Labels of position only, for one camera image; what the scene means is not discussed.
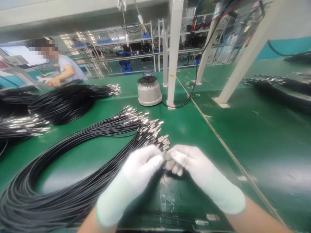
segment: white shirt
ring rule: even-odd
[[[65,71],[65,65],[71,65],[72,68],[74,69],[75,75],[72,76],[71,78],[66,79],[67,82],[70,82],[70,81],[75,80],[75,79],[87,80],[87,77],[84,75],[81,68],[73,60],[71,60],[69,57],[67,57],[65,55],[59,55],[58,65],[59,65],[61,72]]]

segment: computer monitor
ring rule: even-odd
[[[30,51],[24,45],[0,46],[8,56],[21,55],[27,62],[29,67],[43,65],[48,63],[48,60],[39,55],[37,51]]]

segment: forearm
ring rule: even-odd
[[[58,78],[59,81],[64,81],[68,78],[73,77],[74,75],[75,75],[75,73],[72,71],[64,71],[60,75],[56,76],[56,78]]]
[[[115,233],[116,229],[117,225],[101,227],[96,217],[96,207],[94,207],[79,228],[78,233]]]
[[[236,215],[225,214],[232,227],[238,233],[293,233],[275,220],[250,198],[246,198],[246,207]]]

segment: workbench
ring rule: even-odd
[[[248,75],[258,74],[258,70],[283,75],[307,69],[284,65],[283,61],[274,62],[280,64],[282,70],[266,68],[271,60],[258,61]],[[138,103],[137,79],[141,74],[88,80],[89,84],[119,84],[121,94],[98,100],[88,113],[70,124],[51,126],[44,135],[8,148],[0,158],[0,190],[16,172],[52,144],[131,105],[138,111],[149,112],[149,119],[164,121],[162,135],[169,135],[171,146],[199,147],[232,183],[269,214],[295,230],[310,230],[308,168],[311,159],[307,155],[311,151],[311,117],[265,99],[243,84],[229,100],[231,108],[221,109],[211,97],[219,95],[233,69],[233,64],[207,67],[193,101],[175,110],[168,110],[162,104],[144,107]],[[155,75],[166,100],[163,73]],[[195,68],[177,72],[177,105],[187,99],[186,91],[191,91],[194,76]],[[41,85],[40,89],[44,93],[50,87]],[[77,146],[44,171],[37,182],[37,191],[49,193],[79,181],[101,167],[129,141],[130,138],[105,137]],[[189,221],[151,214],[154,211],[185,213]],[[207,226],[195,223],[196,219],[207,221],[207,214],[218,215],[220,221],[209,221]],[[165,170],[159,170],[144,194],[128,207],[118,229],[233,232],[224,214],[187,172],[176,177]]]

